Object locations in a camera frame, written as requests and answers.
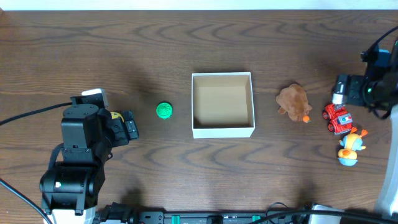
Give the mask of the brown plush toy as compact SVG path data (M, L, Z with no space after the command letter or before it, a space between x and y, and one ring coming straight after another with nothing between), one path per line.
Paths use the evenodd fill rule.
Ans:
M278 113L287 113L292 121L309 123L312 106L308 102L305 90L298 84L284 88L275 98L279 105Z

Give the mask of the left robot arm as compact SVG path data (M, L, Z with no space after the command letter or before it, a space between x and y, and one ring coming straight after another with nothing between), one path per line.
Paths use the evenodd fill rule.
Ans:
M139 137L134 115L93 104L71 105L63 112L61 128L63 142L53 150L40 180L41 207L53 223L92 223L113 148Z

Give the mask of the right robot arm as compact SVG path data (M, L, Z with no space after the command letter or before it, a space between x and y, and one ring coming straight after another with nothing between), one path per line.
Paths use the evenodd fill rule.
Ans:
M375 211L397 218L397 42L391 50L380 48L381 37L361 52L366 64L362 75L338 75L332 102L365 108L376 118L389 122L391 144L382 188Z

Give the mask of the red toy fire truck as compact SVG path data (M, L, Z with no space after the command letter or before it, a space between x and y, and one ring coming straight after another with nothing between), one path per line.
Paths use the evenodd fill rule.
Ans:
M325 106L322 116L328 121L328 130L335 135L348 133L353 128L353 117L344 104Z

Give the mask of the yellow blue duck toy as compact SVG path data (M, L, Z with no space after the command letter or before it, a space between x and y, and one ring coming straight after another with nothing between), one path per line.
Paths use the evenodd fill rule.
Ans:
M342 149L338 151L338 160L343 166L354 166L358 162L358 151L366 149L363 145L363 137L368 134L368 131L363 129L359 134L357 128L352 128L342 140L340 146Z

